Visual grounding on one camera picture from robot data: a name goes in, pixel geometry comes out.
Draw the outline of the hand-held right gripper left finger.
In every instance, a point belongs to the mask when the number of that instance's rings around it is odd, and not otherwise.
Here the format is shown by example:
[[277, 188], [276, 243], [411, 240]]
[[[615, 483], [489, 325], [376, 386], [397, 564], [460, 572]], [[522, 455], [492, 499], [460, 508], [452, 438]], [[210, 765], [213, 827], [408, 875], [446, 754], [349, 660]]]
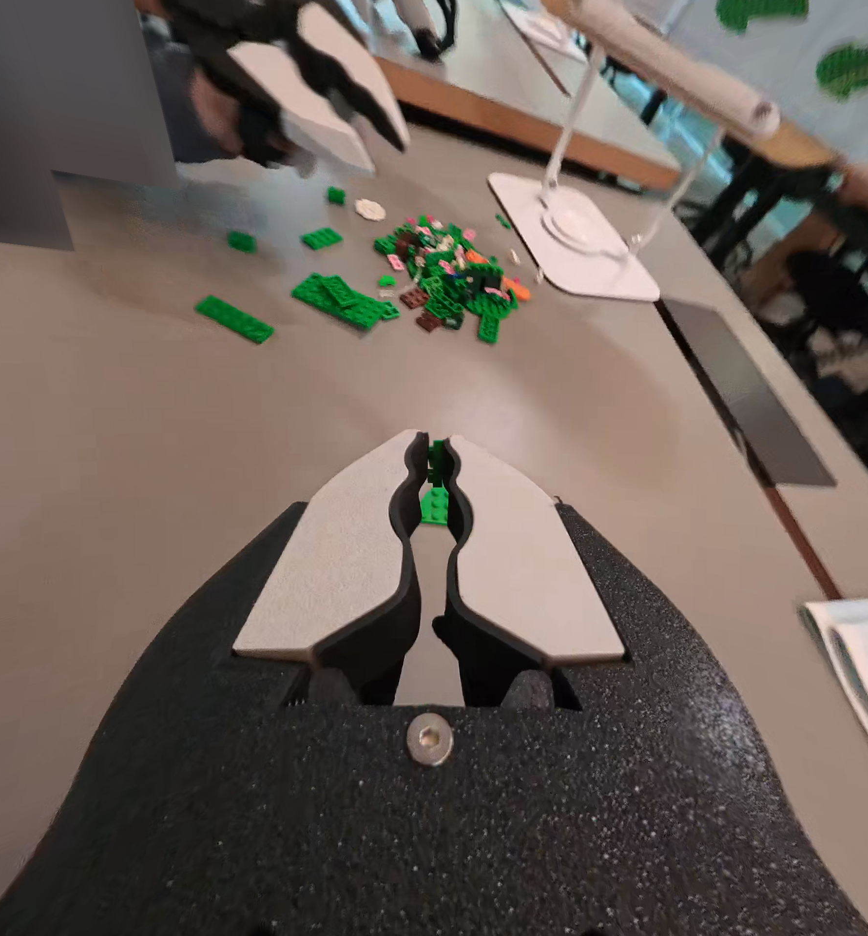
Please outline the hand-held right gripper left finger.
[[340, 671], [391, 704], [421, 626], [411, 535], [429, 437], [406, 429], [327, 481], [305, 506], [232, 644], [241, 657]]

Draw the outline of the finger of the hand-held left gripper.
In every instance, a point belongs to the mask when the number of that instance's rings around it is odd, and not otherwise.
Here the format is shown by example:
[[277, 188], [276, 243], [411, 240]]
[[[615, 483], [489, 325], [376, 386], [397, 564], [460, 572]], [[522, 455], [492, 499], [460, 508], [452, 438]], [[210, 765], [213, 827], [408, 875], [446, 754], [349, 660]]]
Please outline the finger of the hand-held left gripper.
[[334, 6], [307, 2], [298, 9], [297, 37], [314, 61], [311, 87], [324, 95], [338, 94], [404, 153], [410, 136], [400, 106], [375, 57], [350, 29], [347, 18]]
[[288, 53], [275, 44], [247, 41], [228, 53], [278, 107], [280, 128], [293, 144], [323, 161], [367, 176], [375, 174], [362, 138], [325, 97], [307, 85]]

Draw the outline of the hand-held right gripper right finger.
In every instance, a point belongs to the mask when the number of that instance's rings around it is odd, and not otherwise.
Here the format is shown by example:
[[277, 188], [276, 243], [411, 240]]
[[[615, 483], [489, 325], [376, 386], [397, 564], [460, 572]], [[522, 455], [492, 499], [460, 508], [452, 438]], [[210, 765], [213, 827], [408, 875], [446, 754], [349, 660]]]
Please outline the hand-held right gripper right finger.
[[442, 477], [454, 547], [434, 627], [466, 707], [500, 707], [525, 672], [545, 674], [557, 702], [574, 697], [564, 669], [627, 661], [555, 498], [462, 435], [444, 441]]

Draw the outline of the green half-round lego plate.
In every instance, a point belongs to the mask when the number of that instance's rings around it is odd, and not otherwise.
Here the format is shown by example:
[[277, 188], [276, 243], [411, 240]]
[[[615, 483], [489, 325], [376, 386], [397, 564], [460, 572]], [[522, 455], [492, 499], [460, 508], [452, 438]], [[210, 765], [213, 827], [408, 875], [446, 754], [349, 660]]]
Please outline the green half-round lego plate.
[[445, 441], [436, 439], [428, 446], [427, 489], [421, 497], [421, 520], [427, 525], [447, 526], [450, 494], [444, 480]]

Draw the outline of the pile of small lego pieces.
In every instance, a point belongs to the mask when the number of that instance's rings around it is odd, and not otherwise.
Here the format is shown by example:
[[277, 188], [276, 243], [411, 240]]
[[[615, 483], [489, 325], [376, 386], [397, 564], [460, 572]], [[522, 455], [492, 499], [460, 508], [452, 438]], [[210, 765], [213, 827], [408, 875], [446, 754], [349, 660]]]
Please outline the pile of small lego pieces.
[[476, 245], [476, 233], [422, 214], [409, 217], [389, 233], [374, 238], [375, 253], [395, 273], [406, 275], [399, 301], [416, 311], [416, 324], [426, 332], [458, 332], [471, 318], [477, 339], [498, 343], [502, 324], [528, 302], [517, 302], [504, 292], [506, 273], [495, 255]]

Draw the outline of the large green lego plate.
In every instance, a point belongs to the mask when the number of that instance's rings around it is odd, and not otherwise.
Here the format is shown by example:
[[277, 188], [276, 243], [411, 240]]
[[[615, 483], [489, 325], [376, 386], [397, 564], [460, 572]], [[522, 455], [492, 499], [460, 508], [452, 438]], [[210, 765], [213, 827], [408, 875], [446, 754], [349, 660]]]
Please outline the large green lego plate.
[[360, 294], [360, 303], [349, 309], [339, 309], [321, 286], [321, 275], [312, 273], [290, 291], [290, 296], [304, 305], [332, 316], [358, 332], [369, 332], [379, 322], [398, 319], [400, 311], [386, 299]]

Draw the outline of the long green lego plate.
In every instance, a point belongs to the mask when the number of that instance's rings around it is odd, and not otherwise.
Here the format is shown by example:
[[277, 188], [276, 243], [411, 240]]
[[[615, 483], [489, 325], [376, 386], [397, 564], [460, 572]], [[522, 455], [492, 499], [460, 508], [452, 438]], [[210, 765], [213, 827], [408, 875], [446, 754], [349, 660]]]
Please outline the long green lego plate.
[[262, 345], [275, 333], [273, 326], [216, 296], [201, 299], [193, 310], [255, 345]]

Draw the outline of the person's left hand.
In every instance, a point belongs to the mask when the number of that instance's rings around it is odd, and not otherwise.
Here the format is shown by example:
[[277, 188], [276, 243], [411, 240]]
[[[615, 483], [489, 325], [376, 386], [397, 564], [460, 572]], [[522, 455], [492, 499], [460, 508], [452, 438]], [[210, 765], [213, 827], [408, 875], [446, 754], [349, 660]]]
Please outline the person's left hand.
[[230, 157], [240, 157], [244, 145], [239, 134], [240, 105], [210, 81], [199, 67], [190, 81], [190, 99], [196, 117], [208, 134]]

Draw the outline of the wood-edged background table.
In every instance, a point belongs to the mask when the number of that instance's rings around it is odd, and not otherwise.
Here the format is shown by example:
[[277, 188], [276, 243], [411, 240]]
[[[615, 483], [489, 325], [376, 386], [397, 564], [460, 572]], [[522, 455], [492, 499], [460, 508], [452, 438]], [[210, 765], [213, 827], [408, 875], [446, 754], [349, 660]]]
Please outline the wood-edged background table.
[[[438, 62], [418, 53], [393, 2], [370, 2], [369, 39], [413, 123], [479, 136], [546, 160], [568, 117], [572, 90], [539, 58], [498, 2], [460, 2], [456, 43]], [[681, 167], [603, 79], [575, 123], [565, 168], [667, 191]]]

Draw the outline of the white desk lamp clear stand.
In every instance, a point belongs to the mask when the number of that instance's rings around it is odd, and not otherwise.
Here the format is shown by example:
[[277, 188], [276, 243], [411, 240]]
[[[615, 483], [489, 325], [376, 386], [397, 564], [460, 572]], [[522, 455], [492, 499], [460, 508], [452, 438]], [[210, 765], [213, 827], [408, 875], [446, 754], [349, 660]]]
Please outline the white desk lamp clear stand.
[[[621, 2], [547, 2], [545, 6], [589, 39], [591, 54], [541, 181], [493, 172], [488, 185], [538, 272], [552, 286], [575, 297], [655, 303], [661, 291], [640, 261], [640, 250], [672, 216], [674, 206], [723, 136], [768, 140], [779, 129], [780, 110], [727, 72], [688, 57], [642, 25]], [[715, 124], [703, 157], [682, 174], [648, 227], [628, 240], [588, 195], [559, 182], [580, 111], [609, 54]]]

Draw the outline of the black office chair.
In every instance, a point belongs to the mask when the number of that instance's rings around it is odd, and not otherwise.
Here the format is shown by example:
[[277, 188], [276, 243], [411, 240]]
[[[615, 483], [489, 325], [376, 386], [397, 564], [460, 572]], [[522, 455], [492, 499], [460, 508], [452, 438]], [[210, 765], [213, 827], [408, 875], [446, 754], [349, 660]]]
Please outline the black office chair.
[[820, 381], [809, 346], [817, 331], [857, 335], [868, 346], [868, 293], [862, 286], [868, 273], [868, 163], [843, 170], [841, 185], [831, 190], [836, 173], [836, 165], [789, 169], [751, 153], [691, 229], [719, 271], [784, 199], [810, 203], [809, 220], [818, 218], [836, 234], [836, 247], [791, 247], [775, 269], [775, 283], [796, 292], [804, 312], [793, 324], [776, 327], [772, 340], [808, 385]]

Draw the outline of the green wall decal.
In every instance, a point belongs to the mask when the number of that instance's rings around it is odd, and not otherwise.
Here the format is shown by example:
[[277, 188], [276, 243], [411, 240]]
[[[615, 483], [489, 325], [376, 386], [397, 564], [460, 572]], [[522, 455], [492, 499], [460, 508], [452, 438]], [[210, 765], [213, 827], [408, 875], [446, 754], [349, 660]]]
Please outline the green wall decal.
[[825, 53], [814, 71], [818, 89], [838, 101], [868, 90], [868, 45], [850, 42]]
[[743, 35], [755, 21], [804, 20], [808, 1], [716, 1], [718, 23], [729, 33]]

